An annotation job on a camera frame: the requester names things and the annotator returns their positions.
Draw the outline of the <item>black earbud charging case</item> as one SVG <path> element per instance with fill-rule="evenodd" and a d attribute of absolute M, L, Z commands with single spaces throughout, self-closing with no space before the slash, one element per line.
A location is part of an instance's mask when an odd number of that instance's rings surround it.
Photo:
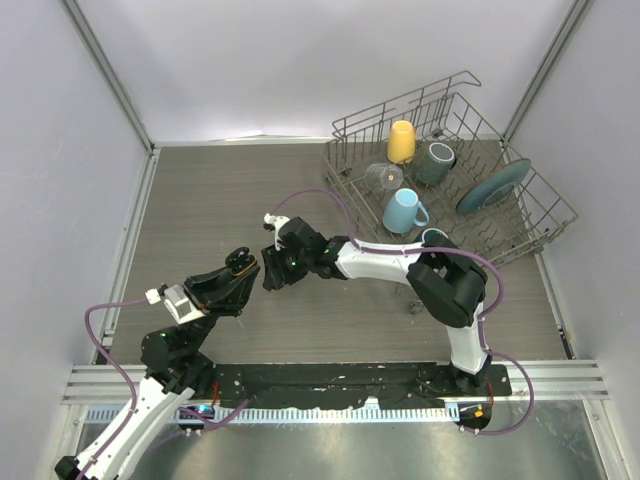
<path fill-rule="evenodd" d="M 255 256 L 246 246 L 233 250 L 225 259 L 225 266 L 233 276 L 243 275 L 257 265 Z"/>

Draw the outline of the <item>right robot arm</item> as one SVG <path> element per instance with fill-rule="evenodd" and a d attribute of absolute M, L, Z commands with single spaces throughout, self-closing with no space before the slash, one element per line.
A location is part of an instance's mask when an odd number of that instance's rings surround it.
<path fill-rule="evenodd" d="M 309 273 L 322 279 L 375 279 L 409 286 L 447 329 L 455 389 L 472 395 L 487 384 L 491 356 L 478 332 L 487 275 L 446 236 L 429 233 L 405 245 L 347 236 L 327 239 L 299 217 L 269 213 L 264 228 L 275 237 L 274 244 L 262 250 L 265 290 L 293 285 Z"/>

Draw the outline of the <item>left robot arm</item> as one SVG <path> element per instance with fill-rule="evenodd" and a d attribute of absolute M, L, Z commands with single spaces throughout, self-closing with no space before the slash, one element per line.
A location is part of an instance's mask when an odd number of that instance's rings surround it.
<path fill-rule="evenodd" d="M 255 257 L 238 249 L 220 269 L 146 291 L 142 303 L 164 304 L 175 323 L 143 338 L 141 362 L 146 370 L 140 383 L 133 383 L 122 367 L 116 369 L 129 389 L 128 402 L 81 454 L 57 462 L 58 478 L 131 476 L 151 440 L 182 403 L 211 391 L 216 369 L 200 348 L 219 318 L 242 313 L 259 271 Z"/>

